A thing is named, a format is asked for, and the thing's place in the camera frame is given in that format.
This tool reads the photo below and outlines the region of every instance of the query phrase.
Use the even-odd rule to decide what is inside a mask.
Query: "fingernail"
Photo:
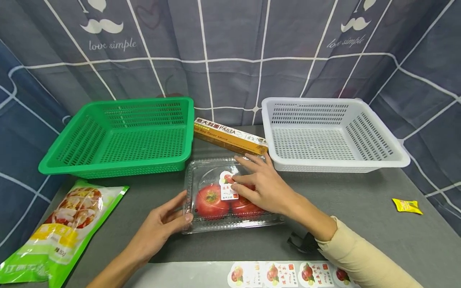
[[[187,223],[189,223],[190,221],[192,221],[192,219],[194,218],[194,216],[190,213],[186,214],[186,221]]]

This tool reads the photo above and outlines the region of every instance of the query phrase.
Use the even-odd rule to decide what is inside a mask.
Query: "sleeve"
[[[328,242],[316,239],[320,253],[346,271],[362,288],[422,288],[405,270],[336,217],[337,231]]]

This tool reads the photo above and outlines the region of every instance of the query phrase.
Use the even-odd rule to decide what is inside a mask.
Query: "white plastic basket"
[[[266,98],[262,120],[278,171],[367,173],[410,164],[398,140],[359,99]]]

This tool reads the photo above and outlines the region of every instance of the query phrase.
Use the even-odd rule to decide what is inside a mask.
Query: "table surface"
[[[264,136],[262,126],[239,129]],[[194,139],[191,159],[232,155],[231,151]],[[458,287],[461,239],[401,169],[383,168],[367,174],[280,174],[295,191],[308,197],[327,214],[337,216],[424,287]],[[63,185],[47,214],[59,204],[74,180]],[[184,171],[93,179],[90,182],[103,186],[129,185],[130,189],[94,235],[69,276],[66,288],[85,287],[120,253],[149,211],[183,190]],[[397,212],[391,198],[417,200],[424,215]],[[318,260],[317,254],[302,254],[287,244],[291,231],[289,226],[279,225],[175,235],[142,273],[158,267],[156,263],[167,262]],[[25,283],[15,287],[45,288],[47,283]]]

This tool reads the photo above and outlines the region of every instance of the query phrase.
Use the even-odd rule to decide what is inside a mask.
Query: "plastic basket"
[[[359,99],[266,98],[262,120],[278,171],[367,173],[410,163],[398,140]]]
[[[179,171],[193,132],[189,97],[92,102],[67,124],[38,169],[82,178]]]

